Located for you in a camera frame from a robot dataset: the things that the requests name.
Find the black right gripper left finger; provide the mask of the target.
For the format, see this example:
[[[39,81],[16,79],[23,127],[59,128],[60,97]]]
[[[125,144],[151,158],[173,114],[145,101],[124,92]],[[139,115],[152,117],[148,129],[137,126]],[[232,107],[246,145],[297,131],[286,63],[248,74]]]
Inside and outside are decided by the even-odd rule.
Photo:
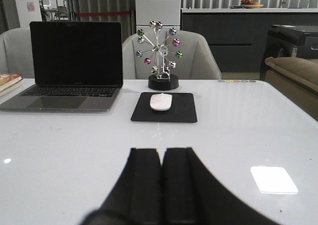
[[[159,225],[161,166],[155,149],[130,150],[117,182],[82,225]]]

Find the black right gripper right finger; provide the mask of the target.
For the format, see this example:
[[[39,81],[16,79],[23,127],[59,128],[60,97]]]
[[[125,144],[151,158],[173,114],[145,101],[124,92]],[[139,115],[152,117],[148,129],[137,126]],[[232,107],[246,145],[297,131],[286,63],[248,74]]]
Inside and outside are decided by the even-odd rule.
[[[167,149],[163,159],[166,225],[273,225],[232,194],[192,148]]]

